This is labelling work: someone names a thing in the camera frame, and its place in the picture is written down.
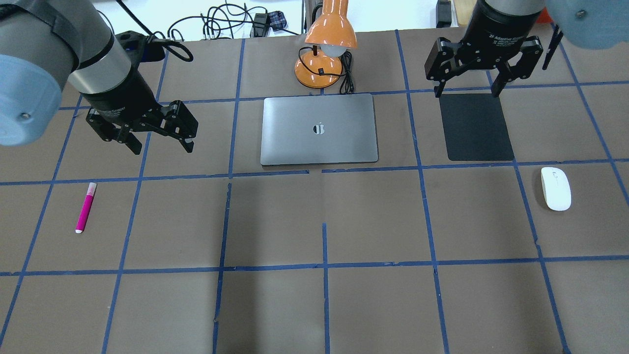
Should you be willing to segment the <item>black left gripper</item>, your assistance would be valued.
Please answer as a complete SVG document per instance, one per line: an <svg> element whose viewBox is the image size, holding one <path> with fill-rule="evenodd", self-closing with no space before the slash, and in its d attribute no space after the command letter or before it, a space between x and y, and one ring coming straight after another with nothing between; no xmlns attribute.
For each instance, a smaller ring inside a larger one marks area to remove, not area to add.
<svg viewBox="0 0 629 354"><path fill-rule="evenodd" d="M117 87L85 94L85 98L91 105L86 121L101 140L123 144L139 155L142 143L130 132L139 129L173 138L187 153L193 152L197 119L183 101L175 100L167 106L157 103L139 70L131 69Z"/></svg>

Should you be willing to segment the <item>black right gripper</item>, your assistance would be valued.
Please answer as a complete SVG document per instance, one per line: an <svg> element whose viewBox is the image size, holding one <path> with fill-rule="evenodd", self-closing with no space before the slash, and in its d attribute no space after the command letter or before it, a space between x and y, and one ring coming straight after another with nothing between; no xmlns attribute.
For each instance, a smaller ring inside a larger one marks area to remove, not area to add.
<svg viewBox="0 0 629 354"><path fill-rule="evenodd" d="M478 0L462 40L453 43L439 37L429 52L425 76L434 82L434 96L440 98L447 81L460 74L458 53L459 62L470 63L472 69L497 66L498 74L490 88L494 98L507 83L530 78L543 53L538 36L526 38L532 26L532 0ZM508 59L518 51L521 57L512 66Z"/></svg>

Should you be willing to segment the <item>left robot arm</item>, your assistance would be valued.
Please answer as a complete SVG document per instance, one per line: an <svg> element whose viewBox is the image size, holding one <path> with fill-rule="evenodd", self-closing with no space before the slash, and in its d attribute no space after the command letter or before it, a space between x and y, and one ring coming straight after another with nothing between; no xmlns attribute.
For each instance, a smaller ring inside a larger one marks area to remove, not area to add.
<svg viewBox="0 0 629 354"><path fill-rule="evenodd" d="M140 154L135 132L156 132L193 151L197 119L182 101L160 105L139 73L166 50L193 60L180 42L148 32L116 34L89 0L1 2L0 100L2 146L40 139L67 84L90 105L86 121L105 142Z"/></svg>

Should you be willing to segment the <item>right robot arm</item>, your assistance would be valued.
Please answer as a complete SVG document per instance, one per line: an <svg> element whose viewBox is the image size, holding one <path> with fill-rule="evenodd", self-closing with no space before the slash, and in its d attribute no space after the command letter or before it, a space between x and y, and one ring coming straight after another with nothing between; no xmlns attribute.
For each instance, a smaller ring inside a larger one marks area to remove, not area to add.
<svg viewBox="0 0 629 354"><path fill-rule="evenodd" d="M530 31L547 10L555 24L548 50ZM562 38L585 49L608 49L628 40L626 0L478 0L463 38L439 37L425 62L426 78L439 98L448 80L469 70L493 70L497 97L516 79L531 76L540 58L546 69Z"/></svg>

